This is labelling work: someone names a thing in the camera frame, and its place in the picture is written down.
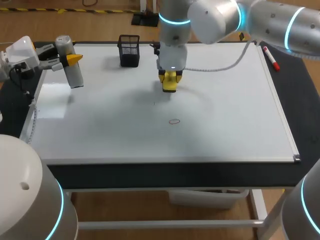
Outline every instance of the red marker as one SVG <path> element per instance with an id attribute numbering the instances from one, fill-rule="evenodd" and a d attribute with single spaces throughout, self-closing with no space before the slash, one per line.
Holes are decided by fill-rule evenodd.
<path id="1" fill-rule="evenodd" d="M 264 46 L 263 47 L 263 51 L 265 52 L 265 54 L 268 56 L 268 58 L 270 59 L 274 69 L 278 72 L 280 71 L 280 67 L 279 67 L 279 64 L 276 62 L 274 56 L 272 56 L 271 52 L 269 51 L 269 49 Z"/>

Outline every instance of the pen holder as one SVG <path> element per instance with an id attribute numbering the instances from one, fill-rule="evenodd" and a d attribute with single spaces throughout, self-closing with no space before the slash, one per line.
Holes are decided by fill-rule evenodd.
<path id="1" fill-rule="evenodd" d="M 138 35 L 119 36 L 118 48 L 121 67 L 138 67 L 140 59 L 139 38 Z"/>

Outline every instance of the floor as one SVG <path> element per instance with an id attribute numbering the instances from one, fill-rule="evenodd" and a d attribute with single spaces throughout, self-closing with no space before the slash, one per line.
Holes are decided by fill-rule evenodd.
<path id="1" fill-rule="evenodd" d="M 283 3 L 320 9 L 317 0 L 282 0 Z M 0 8 L 82 8 L 81 0 L 11 0 Z M 138 10 L 139 0 L 99 0 L 91 9 Z M 33 41 L 54 41 L 59 35 L 70 35 L 75 41 L 117 41 L 121 34 L 140 35 L 141 41 L 157 41 L 159 30 L 152 27 L 131 26 L 131 14 L 91 14 L 65 12 L 0 12 L 0 43 L 14 42 L 28 35 Z M 228 40 L 238 41 L 237 34 Z M 305 60 L 320 93 L 319 63 Z M 281 189 L 263 190 L 267 210 L 277 202 Z M 80 221 L 134 220 L 194 220 L 194 219 L 250 219 L 251 203 L 240 200 L 230 210 L 174 206 L 165 191 L 77 193 L 74 204 Z M 254 240 L 250 228 L 235 229 L 158 229 L 158 230 L 101 230 L 80 231 L 79 240 Z M 279 229 L 272 240 L 284 240 Z"/>

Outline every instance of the white table surface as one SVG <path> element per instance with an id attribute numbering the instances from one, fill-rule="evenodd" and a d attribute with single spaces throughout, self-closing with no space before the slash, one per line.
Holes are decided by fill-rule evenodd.
<path id="1" fill-rule="evenodd" d="M 187 67 L 229 66 L 244 46 L 188 44 Z M 231 70 L 184 71 L 176 93 L 162 92 L 150 46 L 140 46 L 138 68 L 120 67 L 114 45 L 75 51 L 84 87 L 47 71 L 37 99 L 31 146 L 47 164 L 293 162 L 299 154 L 253 44 Z"/>

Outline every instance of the white storage bin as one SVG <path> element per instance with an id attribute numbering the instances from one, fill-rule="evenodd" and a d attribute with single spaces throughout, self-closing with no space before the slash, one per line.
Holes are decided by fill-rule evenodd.
<path id="1" fill-rule="evenodd" d="M 230 209 L 237 200 L 246 198 L 249 194 L 249 190 L 235 190 L 232 191 L 232 193 L 170 190 L 168 193 L 172 204 L 203 208 Z"/>

